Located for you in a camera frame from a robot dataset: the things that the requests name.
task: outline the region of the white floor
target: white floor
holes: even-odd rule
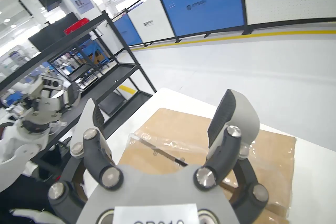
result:
[[[233,39],[133,53],[156,89],[167,87],[212,105],[226,89],[239,91],[263,124],[336,151],[336,34]],[[119,60],[132,62],[124,52]],[[139,71],[132,78],[151,92]]]

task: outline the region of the robotic hand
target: robotic hand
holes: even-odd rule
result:
[[[47,146],[52,126],[80,100],[76,83],[64,90],[62,80],[45,75],[38,76],[31,85],[18,83],[14,87],[26,92],[27,96],[20,102],[24,108],[22,115],[8,113],[0,119],[0,128],[5,128],[0,140],[0,192],[9,187],[22,174],[25,164]],[[58,93],[51,98],[54,91]]]
[[[124,210],[124,220],[120,221],[119,217],[117,221],[114,216],[117,210],[119,216],[122,214],[120,206],[196,204],[196,220],[169,218],[159,223],[250,224],[268,202],[268,192],[258,183],[247,158],[249,145],[259,132],[259,118],[245,96],[238,92],[227,90],[210,123],[205,164],[184,163],[185,167],[176,173],[149,175],[128,165],[116,166],[102,136],[102,123],[102,115],[90,99],[71,141],[72,155],[83,158],[84,166],[99,184],[88,201],[79,199],[66,181],[56,182],[49,189],[49,201],[66,223],[126,223],[125,218],[136,213]],[[239,187],[228,201],[218,185],[232,169]],[[137,215],[129,223],[157,223],[153,219],[157,209],[147,216],[144,209],[140,211],[141,216]]]

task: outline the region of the black metal shelf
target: black metal shelf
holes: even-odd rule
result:
[[[119,127],[130,118],[151,97],[143,91],[137,91],[126,103],[122,105],[105,123],[104,137],[109,138]]]
[[[23,66],[18,68],[10,76],[4,79],[0,83],[0,94],[6,92],[18,81],[20,81],[24,76],[30,74],[36,67],[40,66],[41,63],[51,59],[52,57],[57,56],[59,53],[62,53],[64,49],[69,48],[76,41],[82,38],[84,35],[88,34],[92,29],[99,26],[103,21],[106,21],[106,16],[104,14],[98,16],[92,21],[88,22],[84,26],[81,26],[71,34],[64,36],[57,43],[51,45],[43,52],[38,54],[36,57],[33,57],[30,61],[27,61]]]
[[[120,63],[116,58],[116,55],[114,55],[111,50],[108,49],[100,35],[95,31],[95,28],[104,21],[107,21],[107,25],[111,28],[116,38],[123,46],[123,50],[126,50],[129,53],[134,63]],[[103,74],[102,71],[92,63],[87,55],[85,55],[83,52],[80,52],[79,46],[76,44],[78,40],[80,40],[85,34],[88,34],[91,31],[95,33],[95,35],[97,36],[97,40],[110,55],[111,60],[115,61],[116,63],[116,65],[105,74]],[[106,124],[105,134],[109,136],[113,134],[140,106],[142,106],[151,97],[151,94],[139,91],[137,85],[131,79],[131,75],[135,71],[139,70],[152,88],[152,90],[156,92],[155,87],[150,82],[148,76],[140,66],[138,60],[131,52],[130,48],[127,46],[124,38],[121,36],[118,29],[114,26],[106,11],[103,11],[100,16],[91,20],[89,23],[78,28],[74,32],[64,36],[57,43],[42,51],[39,55],[28,61],[26,64],[24,64],[14,73],[12,73],[9,77],[3,80],[0,83],[0,94],[6,92],[16,82],[20,81],[24,76],[28,75],[41,63],[52,60],[73,45],[76,47],[76,49],[78,49],[85,61],[90,65],[82,66],[83,70],[78,69],[78,73],[76,73],[77,71],[75,71],[70,76],[73,76],[73,79],[77,79],[78,74],[81,75],[84,70],[86,71],[89,67],[90,69],[94,68],[95,73],[99,72],[102,74],[102,76],[97,77],[93,82],[86,86],[85,90],[81,94],[81,99],[77,107],[73,107],[72,110],[67,111],[62,116],[63,120],[67,122],[67,126],[58,133],[50,135],[49,143],[47,144],[46,148],[39,152],[32,159],[33,162],[53,173],[59,173],[60,169],[46,163],[41,158],[43,154],[45,154],[50,149],[50,147],[57,144],[60,138],[64,136],[71,128],[73,128],[75,124],[77,124],[88,99],[93,98],[103,111],[106,111],[108,115],[112,115]],[[131,83],[138,91],[129,100],[126,101],[124,97],[115,93],[114,90],[116,90],[117,87],[120,86],[127,79],[131,81]]]

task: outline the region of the metal bolt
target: metal bolt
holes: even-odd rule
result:
[[[88,128],[84,134],[83,134],[83,137],[84,139],[86,140],[89,140],[89,139],[92,139],[96,136],[97,134],[97,130],[95,128]]]
[[[114,210],[104,212],[102,216],[99,218],[97,224],[111,224],[113,222],[113,214]]]
[[[114,167],[106,169],[104,174],[102,175],[102,183],[106,187],[115,186],[119,182],[119,179],[120,179],[119,170]]]
[[[206,167],[199,168],[196,172],[198,183],[204,187],[212,187],[216,184],[213,172]]]
[[[239,157],[242,159],[245,159],[249,156],[250,154],[250,146],[241,143],[240,149],[239,149]]]
[[[217,219],[212,212],[207,210],[198,211],[199,224],[217,224]]]
[[[228,126],[227,127],[227,131],[229,133],[229,135],[231,135],[232,137],[241,137],[242,132],[240,131],[240,129],[237,126]]]
[[[261,184],[254,186],[253,195],[260,202],[266,202],[269,199],[269,193],[267,189]]]
[[[48,196],[52,200],[56,200],[62,196],[64,192],[64,185],[61,182],[54,183],[48,191]]]
[[[82,151],[83,151],[83,143],[82,142],[75,143],[71,148],[71,152],[74,155],[79,155]]]

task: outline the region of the yellow floor line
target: yellow floor line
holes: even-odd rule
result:
[[[297,34],[336,34],[336,30],[294,30],[290,32],[267,32],[267,33],[236,35],[236,36],[228,36],[228,37],[220,37],[220,38],[206,38],[206,39],[199,39],[199,40],[193,40],[193,41],[183,41],[182,40],[179,43],[151,45],[151,46],[141,47],[141,48],[131,48],[131,50],[137,51],[137,50],[144,50],[144,49],[151,49],[151,48],[177,46],[177,45],[194,44],[194,43],[202,43],[202,42],[213,42],[213,41],[230,40],[230,39],[243,39],[243,38],[253,38],[253,37],[278,36],[278,35],[297,35]]]
[[[129,88],[129,87],[123,86],[123,85],[119,86],[118,88],[121,89],[121,90],[123,90],[123,91],[126,91],[127,93],[130,93],[132,95],[136,92],[135,89]]]

